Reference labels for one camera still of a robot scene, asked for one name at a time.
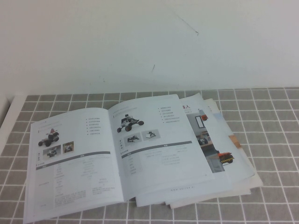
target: printed page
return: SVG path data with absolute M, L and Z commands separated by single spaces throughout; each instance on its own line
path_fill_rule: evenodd
M 31 125 L 24 223 L 123 201 L 108 111 Z
M 213 179 L 177 95 L 109 109 L 125 199 Z
M 230 191 L 221 192 L 218 194 L 210 194 L 210 195 L 205 195 L 205 196 L 194 196 L 194 197 L 185 198 L 185 199 L 182 199 L 182 200 L 176 201 L 176 202 L 167 202 L 170 204 L 172 209 L 178 208 L 181 206 L 185 206 L 185 205 L 188 205 L 191 203 L 202 202 L 202 201 L 209 200 L 209 199 L 212 199 L 215 197 L 247 195 L 247 194 L 250 194 L 251 188 L 261 187 L 263 185 L 262 180 L 258 176 L 256 170 L 253 168 L 253 166 L 250 163 L 244 150 L 241 148 L 241 145 L 239 144 L 237 138 L 235 137 L 234 133 L 231 131 L 230 127 L 227 125 L 222 114 L 220 113 L 220 111 L 217 107 L 217 104 L 213 101 L 213 99 L 207 99 L 207 100 L 205 100 L 205 103 L 208 105 L 208 107 L 212 111 L 213 115 L 216 117 L 216 119 L 217 119 L 219 125 L 221 126 L 221 128 L 223 129 L 223 131 L 226 133 L 227 136 L 229 136 L 229 138 L 232 140 L 232 142 L 235 144 L 235 146 L 238 147 L 238 150 L 239 150 L 241 156 L 246 161 L 246 163 L 254 170 L 255 175 L 234 183 L 233 189 Z

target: catalog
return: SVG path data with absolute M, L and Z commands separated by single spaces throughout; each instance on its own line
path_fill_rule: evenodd
M 227 133 L 221 128 L 200 94 L 180 101 L 200 145 L 199 150 L 204 153 L 214 179 L 183 188 L 139 195 L 136 197 L 137 206 L 163 201 L 170 204 L 189 197 L 229 191 L 233 189 L 232 184 L 255 174 L 254 169 L 248 165 Z
M 24 223 L 214 178 L 177 95 L 76 110 L 31 125 Z

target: robot car image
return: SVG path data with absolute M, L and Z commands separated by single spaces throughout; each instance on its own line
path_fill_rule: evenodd
M 139 138 L 136 135 L 132 136 L 131 138 L 128 138 L 128 142 L 135 142 L 134 140 L 139 140 Z
M 59 133 L 57 132 L 57 130 L 55 131 L 53 128 L 51 129 L 50 133 L 48 133 L 47 135 L 48 138 L 41 140 L 38 143 L 38 146 L 42 146 L 45 143 L 46 147 L 48 147 L 52 144 L 52 142 L 59 140 L 58 137 Z
M 55 156 L 57 154 L 57 151 L 56 151 L 57 148 L 54 148 L 54 149 L 50 149 L 47 153 L 47 156 L 49 156 L 50 158 Z
M 141 120 L 136 120 L 133 117 L 129 116 L 128 114 L 125 115 L 124 119 L 121 119 L 121 127 L 117 129 L 117 132 L 121 132 L 122 128 L 124 127 L 127 132 L 132 130 L 132 125 L 139 124 L 143 125 L 144 122 Z

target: wheeled robot picture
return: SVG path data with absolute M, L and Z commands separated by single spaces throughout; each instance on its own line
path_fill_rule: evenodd
M 43 144 L 45 144 L 45 146 L 48 147 L 52 144 L 52 142 L 59 140 L 59 133 L 57 132 L 57 130 L 55 131 L 53 128 L 47 135 L 48 137 L 46 139 L 41 140 L 38 143 L 38 146 L 42 146 Z
M 136 124 L 139 124 L 139 125 L 144 125 L 144 122 L 141 121 L 141 120 L 136 120 L 134 119 L 132 116 L 129 116 L 128 114 L 125 115 L 125 118 L 121 119 L 121 127 L 119 127 L 117 129 L 117 132 L 121 132 L 121 130 L 123 128 L 125 128 L 125 130 L 127 132 L 131 131 L 132 130 L 132 125 L 136 125 Z

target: table surface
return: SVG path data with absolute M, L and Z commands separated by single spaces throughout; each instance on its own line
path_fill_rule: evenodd
M 128 99 L 201 92 L 213 98 L 257 169 L 264 187 L 171 210 L 134 200 L 44 220 L 45 224 L 299 224 L 299 88 L 28 96 L 0 156 L 0 224 L 21 224 L 30 124 L 66 111 Z

